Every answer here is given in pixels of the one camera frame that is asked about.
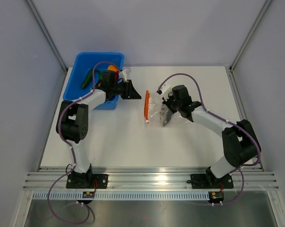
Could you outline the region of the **grey fake fish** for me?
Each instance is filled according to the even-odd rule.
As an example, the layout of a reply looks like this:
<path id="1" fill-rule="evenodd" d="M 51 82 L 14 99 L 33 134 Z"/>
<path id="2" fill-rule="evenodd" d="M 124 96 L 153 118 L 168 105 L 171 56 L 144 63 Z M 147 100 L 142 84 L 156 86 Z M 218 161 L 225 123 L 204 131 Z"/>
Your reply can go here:
<path id="1" fill-rule="evenodd" d="M 170 122 L 173 112 L 165 104 L 162 104 L 159 113 L 161 125 L 164 127 Z"/>

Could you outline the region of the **clear zip top bag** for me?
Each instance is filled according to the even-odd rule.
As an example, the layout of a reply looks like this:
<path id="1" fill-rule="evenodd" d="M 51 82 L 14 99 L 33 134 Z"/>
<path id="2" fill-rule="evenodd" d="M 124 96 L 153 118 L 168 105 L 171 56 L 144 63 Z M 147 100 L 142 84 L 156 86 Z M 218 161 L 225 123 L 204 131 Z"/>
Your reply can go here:
<path id="1" fill-rule="evenodd" d="M 152 127 L 185 127 L 191 125 L 191 122 L 180 113 L 172 111 L 162 103 L 160 96 L 146 91 L 144 103 L 144 121 Z"/>

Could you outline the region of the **yellow orange fake mango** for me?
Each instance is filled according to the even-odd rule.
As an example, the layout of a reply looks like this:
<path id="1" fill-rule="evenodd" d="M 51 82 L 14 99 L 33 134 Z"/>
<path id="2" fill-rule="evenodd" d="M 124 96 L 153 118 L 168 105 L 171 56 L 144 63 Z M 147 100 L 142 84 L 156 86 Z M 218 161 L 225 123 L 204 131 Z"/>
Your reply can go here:
<path id="1" fill-rule="evenodd" d="M 114 65 L 109 65 L 108 70 L 119 71 L 119 69 Z"/>

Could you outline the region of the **green fake cucumber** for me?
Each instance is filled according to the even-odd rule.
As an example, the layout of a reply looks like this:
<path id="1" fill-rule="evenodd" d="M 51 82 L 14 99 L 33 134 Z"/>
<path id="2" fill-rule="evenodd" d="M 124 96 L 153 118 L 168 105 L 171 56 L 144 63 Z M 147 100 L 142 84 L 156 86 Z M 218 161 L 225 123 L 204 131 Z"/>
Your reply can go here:
<path id="1" fill-rule="evenodd" d="M 87 73 L 86 77 L 84 78 L 84 81 L 81 84 L 81 88 L 86 89 L 90 85 L 92 80 L 93 80 L 93 70 L 90 70 Z"/>

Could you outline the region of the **red fake chili pepper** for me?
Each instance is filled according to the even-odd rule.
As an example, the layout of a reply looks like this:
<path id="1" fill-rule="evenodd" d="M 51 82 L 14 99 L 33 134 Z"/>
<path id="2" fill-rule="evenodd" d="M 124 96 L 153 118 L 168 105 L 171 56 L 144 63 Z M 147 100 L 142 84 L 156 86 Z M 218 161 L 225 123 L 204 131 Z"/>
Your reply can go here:
<path id="1" fill-rule="evenodd" d="M 115 72 L 115 82 L 118 82 L 119 79 L 119 71 Z"/>

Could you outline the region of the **green fake chili pepper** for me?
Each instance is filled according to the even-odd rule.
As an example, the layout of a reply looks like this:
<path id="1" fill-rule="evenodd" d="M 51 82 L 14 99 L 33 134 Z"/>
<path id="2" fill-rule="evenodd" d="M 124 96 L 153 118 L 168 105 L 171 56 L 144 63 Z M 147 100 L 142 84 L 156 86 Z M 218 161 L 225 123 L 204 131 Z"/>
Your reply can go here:
<path id="1" fill-rule="evenodd" d="M 98 74 L 99 79 L 103 78 L 103 73 L 99 69 L 95 69 L 94 73 Z M 89 74 L 90 78 L 92 79 L 92 77 L 93 77 L 93 69 L 91 69 L 88 74 Z"/>

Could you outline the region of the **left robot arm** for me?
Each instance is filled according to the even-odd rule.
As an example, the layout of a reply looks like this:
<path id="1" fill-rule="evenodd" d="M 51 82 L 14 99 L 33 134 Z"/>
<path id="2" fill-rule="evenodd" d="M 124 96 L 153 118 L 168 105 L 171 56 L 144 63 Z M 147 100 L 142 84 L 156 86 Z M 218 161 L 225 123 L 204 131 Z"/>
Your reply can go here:
<path id="1" fill-rule="evenodd" d="M 115 71 L 105 70 L 92 90 L 74 101 L 64 100 L 60 105 L 56 132 L 68 145 L 73 158 L 71 170 L 66 172 L 68 189 L 105 189 L 108 175 L 94 174 L 83 140 L 88 134 L 89 112 L 106 103 L 113 96 L 140 100 L 130 79 L 116 79 Z"/>

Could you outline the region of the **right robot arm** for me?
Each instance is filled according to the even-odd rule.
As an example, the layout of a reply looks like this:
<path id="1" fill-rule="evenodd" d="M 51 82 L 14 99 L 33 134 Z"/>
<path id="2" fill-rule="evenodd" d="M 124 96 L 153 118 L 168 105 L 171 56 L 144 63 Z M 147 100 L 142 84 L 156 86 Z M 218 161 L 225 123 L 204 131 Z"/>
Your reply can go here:
<path id="1" fill-rule="evenodd" d="M 261 153 L 259 142 L 251 123 L 245 119 L 233 123 L 211 113 L 200 101 L 193 101 L 184 85 L 163 85 L 157 93 L 173 114 L 200 124 L 222 139 L 223 156 L 203 174 L 191 174 L 188 183 L 193 189 L 231 189 L 230 174 Z"/>

